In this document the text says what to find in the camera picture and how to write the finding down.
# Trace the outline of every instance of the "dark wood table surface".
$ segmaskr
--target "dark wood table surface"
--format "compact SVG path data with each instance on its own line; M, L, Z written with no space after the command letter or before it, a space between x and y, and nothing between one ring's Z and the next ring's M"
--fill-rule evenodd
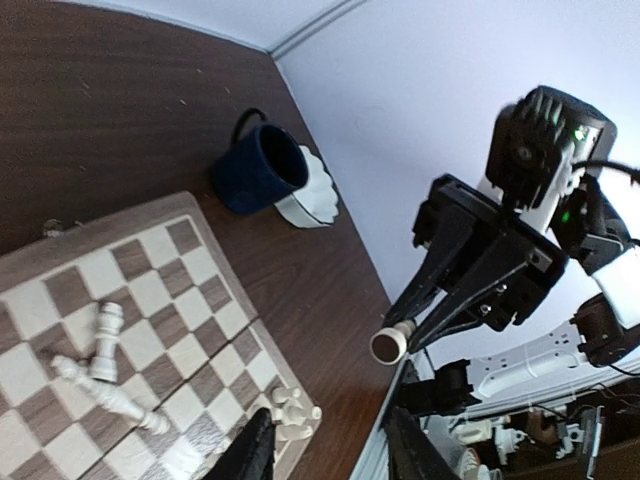
M249 106L317 152L265 54L127 14L0 3L0 253L51 218L69 228L191 191L324 408L293 478L348 478L391 378L367 351L388 299L344 205L333 227L298 230L274 209L238 217L215 198L208 172Z

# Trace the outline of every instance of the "chessboard border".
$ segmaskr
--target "chessboard border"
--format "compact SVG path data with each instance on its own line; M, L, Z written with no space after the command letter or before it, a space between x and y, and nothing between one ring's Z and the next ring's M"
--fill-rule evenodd
M106 247L125 237L136 235L156 225L189 215L213 256L233 296L246 313L249 323L258 316L251 300L211 227L189 192L180 192L123 210L85 225L66 230L60 237L45 238L0 258L0 292L71 262L93 250Z
M265 327L264 323L260 318L256 319L251 326L255 330L258 335L258 339L262 342L264 349L271 356L271 359L275 363L284 383L287 387L292 386L302 386L298 378L296 377L291 367L282 356L282 352L273 341L271 334ZM298 399L298 402L303 408L311 408L315 405L313 400L309 398L307 392L304 387L301 388L302 396ZM322 420L307 420L305 425L311 425L313 427L313 433L315 435L318 427L320 426L320 422ZM311 442L313 436L307 438L305 440L298 440L295 442L287 442L285 450L280 453L280 457L278 457L278 462L275 466L274 478L289 478L289 476L293 473L295 466L298 464L300 457L304 453L307 445Z

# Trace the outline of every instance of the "wooden chessboard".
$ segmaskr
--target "wooden chessboard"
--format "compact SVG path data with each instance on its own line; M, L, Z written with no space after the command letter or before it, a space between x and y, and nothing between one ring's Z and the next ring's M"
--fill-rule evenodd
M117 383L170 420L167 434L104 411L49 366L92 356L104 301L124 309ZM0 258L0 477L199 478L280 385L312 405L187 193ZM309 441L278 442L276 478Z

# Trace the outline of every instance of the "dark blue mug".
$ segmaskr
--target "dark blue mug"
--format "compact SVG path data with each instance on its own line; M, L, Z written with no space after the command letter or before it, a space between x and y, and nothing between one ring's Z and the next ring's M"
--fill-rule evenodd
M247 121L260 122L242 140ZM213 166L213 187L222 203L235 213L256 213L304 187L309 170L298 143L267 115L250 108L238 119L231 149Z

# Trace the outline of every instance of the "white wall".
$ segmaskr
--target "white wall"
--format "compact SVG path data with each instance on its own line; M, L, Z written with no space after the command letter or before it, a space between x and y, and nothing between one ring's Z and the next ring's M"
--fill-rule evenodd
M67 0L123 10L270 50L337 0Z
M612 158L640 165L638 25L634 0L373 0L280 59L392 299L423 258L411 227L432 180L476 184L498 111L536 85L596 105L619 128ZM640 188L602 183L640 236ZM597 291L572 265L524 325L444 339L436 366L548 332Z

